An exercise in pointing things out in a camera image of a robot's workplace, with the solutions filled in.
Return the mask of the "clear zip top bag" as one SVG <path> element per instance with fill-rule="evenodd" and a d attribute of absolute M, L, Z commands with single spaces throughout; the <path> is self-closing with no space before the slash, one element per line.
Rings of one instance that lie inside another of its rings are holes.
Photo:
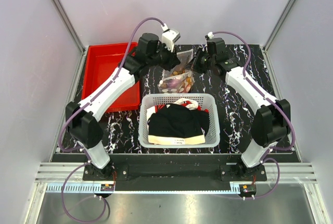
<path fill-rule="evenodd" d="M 186 66 L 193 59 L 193 50 L 179 52 L 178 56 L 183 58 Z M 160 93 L 189 93 L 194 83 L 193 71 L 185 70 L 185 67 L 173 68 L 163 71 L 158 89 Z"/>

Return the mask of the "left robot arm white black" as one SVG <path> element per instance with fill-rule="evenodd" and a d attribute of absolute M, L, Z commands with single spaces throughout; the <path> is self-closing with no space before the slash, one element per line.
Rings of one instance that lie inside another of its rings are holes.
<path fill-rule="evenodd" d="M 102 85 L 79 103 L 67 104 L 65 130 L 77 140 L 100 180 L 107 180 L 112 175 L 110 157 L 102 144 L 101 117 L 118 97 L 146 75 L 150 67 L 171 70 L 180 64 L 175 49 L 180 37 L 173 29 L 165 30 L 161 37 L 144 33 L 137 46 L 125 52 L 118 67 Z"/>

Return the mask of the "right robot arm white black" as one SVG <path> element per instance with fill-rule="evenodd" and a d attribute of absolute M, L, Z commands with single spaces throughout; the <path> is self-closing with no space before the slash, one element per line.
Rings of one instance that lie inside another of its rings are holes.
<path fill-rule="evenodd" d="M 259 86 L 247 73 L 246 66 L 229 57 L 222 38 L 214 37 L 212 32 L 205 38 L 206 45 L 198 48 L 194 56 L 193 70 L 197 73 L 213 71 L 246 101 L 254 113 L 251 142 L 239 162 L 230 169 L 232 176 L 250 180 L 261 170 L 269 153 L 283 149 L 277 144 L 294 134 L 290 103 L 286 99 L 278 100 Z"/>

